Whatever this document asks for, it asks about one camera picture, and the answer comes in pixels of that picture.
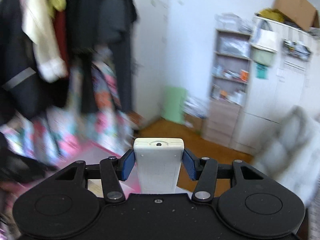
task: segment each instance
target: blue gripper pad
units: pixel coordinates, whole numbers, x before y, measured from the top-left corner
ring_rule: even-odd
[[[122,156],[120,160],[123,160],[123,166],[121,170],[121,181],[126,181],[134,167],[136,162],[136,157],[134,156],[134,151],[130,150]]]
[[[184,150],[182,155],[182,163],[186,168],[189,178],[193,181],[197,180],[196,164],[195,161],[198,160],[189,150]]]

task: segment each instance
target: black coat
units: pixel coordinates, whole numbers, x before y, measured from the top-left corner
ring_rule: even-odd
[[[37,73],[32,42],[21,26],[19,0],[1,0],[0,85],[7,92],[0,90],[0,124],[12,117],[9,112],[13,115],[14,109],[31,119],[44,111],[51,101]]]

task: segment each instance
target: wooden floor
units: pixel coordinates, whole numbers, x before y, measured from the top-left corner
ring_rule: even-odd
[[[181,138],[186,148],[189,148],[197,157],[211,157],[219,163],[231,164],[233,160],[250,162],[252,156],[244,154],[215,143],[202,139],[187,127],[160,119],[140,132],[140,137]],[[189,179],[183,165],[181,166],[178,186],[193,191],[196,182]],[[220,196],[229,189],[229,180],[220,179],[217,182],[215,196]]]

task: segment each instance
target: floral fabric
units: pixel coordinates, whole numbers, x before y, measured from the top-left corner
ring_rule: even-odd
[[[125,153],[126,138],[131,137],[132,130],[129,119],[120,110],[114,72],[102,61],[92,63],[92,82],[99,109],[95,114],[80,113],[82,78],[81,68],[74,65],[64,109],[52,107],[31,122],[18,115],[10,125],[0,127],[13,152],[56,164],[76,155],[81,145],[91,140],[116,154]]]

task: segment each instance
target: beige jacket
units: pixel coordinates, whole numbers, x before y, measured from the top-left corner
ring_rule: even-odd
[[[34,43],[34,54],[39,72],[47,82],[68,75],[61,59],[57,39],[48,14],[47,0],[27,0],[22,29]]]

